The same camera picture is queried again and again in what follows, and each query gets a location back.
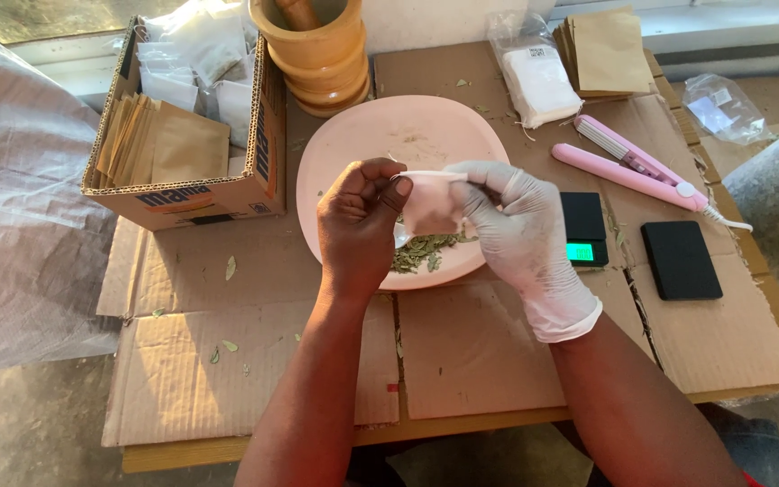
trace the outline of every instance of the hand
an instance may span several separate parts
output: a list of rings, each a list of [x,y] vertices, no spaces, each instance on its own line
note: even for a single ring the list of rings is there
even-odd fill
[[[368,299],[390,271],[393,226],[414,187],[390,178],[406,165],[379,158],[351,162],[318,204],[324,284],[336,297]]]
[[[500,162],[465,161],[444,171],[467,174],[451,194],[480,235],[489,267],[514,286],[537,339],[545,343],[588,333],[602,303],[567,259],[564,211],[555,184]],[[499,211],[475,184],[500,195]]]

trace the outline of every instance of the mini flat iron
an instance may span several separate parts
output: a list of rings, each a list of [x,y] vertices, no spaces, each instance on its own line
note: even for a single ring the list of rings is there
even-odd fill
[[[617,160],[626,163],[629,168],[569,144],[556,144],[552,148],[551,153],[555,159],[639,193],[662,199],[666,203],[690,211],[701,211],[703,215],[720,224],[753,231],[750,225],[724,218],[708,203],[708,197],[700,193],[693,184],[684,181],[660,161],[596,119],[588,115],[579,115],[573,120],[573,125],[579,133],[590,138]]]

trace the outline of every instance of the wooden table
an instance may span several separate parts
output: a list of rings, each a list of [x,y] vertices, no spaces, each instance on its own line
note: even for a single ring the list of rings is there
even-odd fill
[[[650,51],[645,51],[648,66],[655,77],[655,84],[678,121],[687,147],[698,155],[701,161],[707,165],[705,171],[706,182],[714,192],[714,198],[718,202],[720,212],[730,220],[740,220],[738,207],[732,200],[726,188],[721,184],[720,175],[706,150],[699,142],[691,123],[690,117],[681,106],[681,100],[669,86],[663,76],[663,70]],[[768,265],[756,246],[751,233],[747,230],[733,229],[738,237],[738,245],[742,256],[747,263],[754,279],[760,282],[759,288],[765,294],[771,306],[771,312],[779,326],[779,286],[769,272]],[[741,389],[727,389],[709,393],[690,394],[688,397],[694,403],[709,402],[714,400],[727,400],[741,397],[749,397],[759,394],[778,393],[779,385],[748,387]],[[551,421],[559,421],[569,418],[566,406],[533,409],[529,411],[515,411],[510,413],[477,414],[454,418],[435,418],[411,420],[408,418],[408,401],[406,396],[404,379],[399,381],[399,414],[398,425],[375,429],[358,430],[354,436],[354,444],[372,445],[390,441],[401,441],[421,437],[435,437],[442,435],[458,434],[464,432],[477,432],[493,430],[510,426],[533,425]],[[220,464],[224,462],[237,462],[244,454],[248,445],[248,437],[219,437],[209,439],[195,439],[189,441],[177,441],[153,445],[125,446],[122,458],[122,470],[126,473],[151,470],[165,470],[195,465]]]

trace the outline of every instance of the white cable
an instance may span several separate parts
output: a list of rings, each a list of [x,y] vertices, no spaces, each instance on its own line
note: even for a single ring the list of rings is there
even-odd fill
[[[706,207],[702,209],[702,214],[708,216],[710,219],[720,224],[730,226],[733,228],[743,228],[747,231],[753,231],[753,227],[750,225],[727,220],[726,218],[723,217],[723,215],[720,214],[719,211],[715,210],[714,207],[711,205],[706,205]]]

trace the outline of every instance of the white latex glove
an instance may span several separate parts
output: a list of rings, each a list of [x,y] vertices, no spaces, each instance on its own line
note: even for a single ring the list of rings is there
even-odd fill
[[[602,312],[567,259],[564,210],[557,186],[500,162],[465,161],[444,171],[464,172],[451,194],[480,235],[489,267],[514,286],[525,315],[544,343],[588,333]],[[499,211],[475,184],[500,195]]]

